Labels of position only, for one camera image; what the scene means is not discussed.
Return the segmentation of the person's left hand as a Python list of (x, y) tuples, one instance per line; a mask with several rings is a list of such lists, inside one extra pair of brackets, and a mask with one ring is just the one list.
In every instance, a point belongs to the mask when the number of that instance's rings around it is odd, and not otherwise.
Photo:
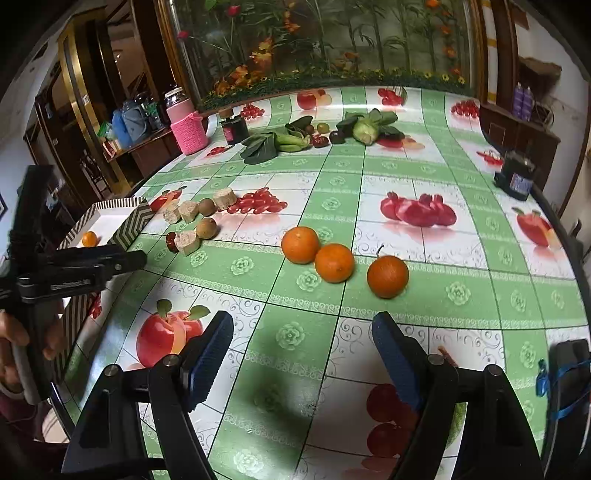
[[(66, 343), (61, 315), (63, 314), (63, 302), (56, 304), (57, 313), (53, 322), (45, 331), (45, 343), (43, 355), (46, 360), (52, 361), (64, 350)], [(16, 363), (14, 361), (12, 345), (26, 347), (29, 343), (29, 334), (21, 323), (1, 310), (1, 384), (11, 393), (23, 391)]]

